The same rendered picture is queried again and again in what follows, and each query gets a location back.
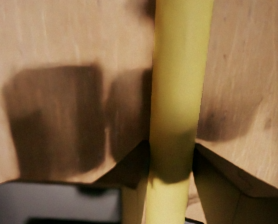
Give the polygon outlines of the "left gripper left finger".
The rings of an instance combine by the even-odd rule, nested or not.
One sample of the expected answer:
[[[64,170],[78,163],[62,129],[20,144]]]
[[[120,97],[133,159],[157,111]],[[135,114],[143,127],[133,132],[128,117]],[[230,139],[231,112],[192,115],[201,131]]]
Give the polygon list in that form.
[[[93,181],[11,179],[0,183],[0,224],[142,224],[150,143],[142,140]],[[122,186],[123,185],[123,186]]]

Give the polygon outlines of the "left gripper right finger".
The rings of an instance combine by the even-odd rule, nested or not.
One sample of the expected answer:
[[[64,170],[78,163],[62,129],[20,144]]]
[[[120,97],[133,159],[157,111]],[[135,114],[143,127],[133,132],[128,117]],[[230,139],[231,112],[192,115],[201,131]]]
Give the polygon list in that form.
[[[192,173],[207,224],[278,224],[278,188],[195,143]]]

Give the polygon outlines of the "long yellow rail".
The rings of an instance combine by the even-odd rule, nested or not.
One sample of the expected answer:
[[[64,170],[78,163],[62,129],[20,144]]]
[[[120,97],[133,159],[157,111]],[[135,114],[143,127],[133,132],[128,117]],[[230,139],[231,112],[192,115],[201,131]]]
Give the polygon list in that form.
[[[185,217],[214,0],[156,0],[145,224]]]

